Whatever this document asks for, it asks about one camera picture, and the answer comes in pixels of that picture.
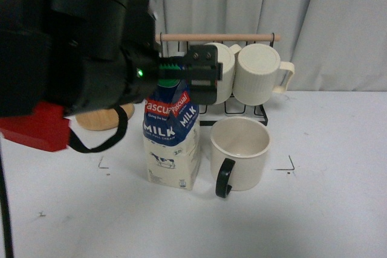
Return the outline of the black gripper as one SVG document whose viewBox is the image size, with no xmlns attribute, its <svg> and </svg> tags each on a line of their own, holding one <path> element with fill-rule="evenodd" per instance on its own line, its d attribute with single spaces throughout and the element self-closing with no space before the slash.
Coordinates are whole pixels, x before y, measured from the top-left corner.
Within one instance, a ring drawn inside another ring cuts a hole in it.
<svg viewBox="0 0 387 258">
<path fill-rule="evenodd" d="M 83 56 L 78 47 L 54 50 L 44 99 L 65 108 L 65 115 L 140 103 L 158 81 L 159 53 L 124 43 L 111 60 Z"/>
</svg>

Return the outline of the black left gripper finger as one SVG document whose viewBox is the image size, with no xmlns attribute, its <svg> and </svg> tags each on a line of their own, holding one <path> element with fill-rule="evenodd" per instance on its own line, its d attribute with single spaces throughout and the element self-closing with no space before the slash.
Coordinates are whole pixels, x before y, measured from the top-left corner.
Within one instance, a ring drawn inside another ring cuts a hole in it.
<svg viewBox="0 0 387 258">
<path fill-rule="evenodd" d="M 158 79 L 184 80 L 193 103 L 216 103 L 218 82 L 223 79 L 223 64 L 218 60 L 217 47 L 194 45 L 183 56 L 161 57 Z"/>
</svg>

